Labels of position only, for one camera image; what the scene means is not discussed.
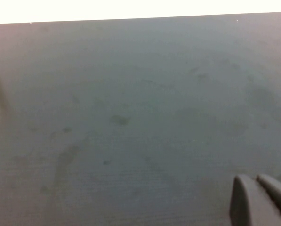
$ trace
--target dark gray surface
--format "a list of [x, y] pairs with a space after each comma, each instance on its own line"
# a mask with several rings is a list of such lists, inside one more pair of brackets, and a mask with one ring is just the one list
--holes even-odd
[[0, 25], [2, 97], [3, 226], [227, 226], [281, 180], [278, 13]]

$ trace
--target gray object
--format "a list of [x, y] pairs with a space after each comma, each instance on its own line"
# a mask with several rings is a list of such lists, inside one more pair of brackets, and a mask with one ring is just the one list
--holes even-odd
[[230, 204], [232, 226], [281, 226], [281, 183], [268, 175], [238, 175]]

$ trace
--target white background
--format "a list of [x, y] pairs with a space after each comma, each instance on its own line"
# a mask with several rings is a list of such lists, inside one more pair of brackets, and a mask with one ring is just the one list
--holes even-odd
[[0, 24], [281, 12], [281, 0], [0, 0]]

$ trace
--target white wall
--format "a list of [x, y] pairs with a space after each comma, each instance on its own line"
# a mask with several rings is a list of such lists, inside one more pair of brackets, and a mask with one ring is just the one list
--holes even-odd
[[281, 0], [0, 0], [0, 24], [257, 12], [281, 12]]

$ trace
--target table surface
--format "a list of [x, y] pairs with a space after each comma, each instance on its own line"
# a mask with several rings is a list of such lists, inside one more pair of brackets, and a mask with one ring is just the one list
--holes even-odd
[[0, 24], [0, 226], [230, 225], [281, 181], [281, 13]]

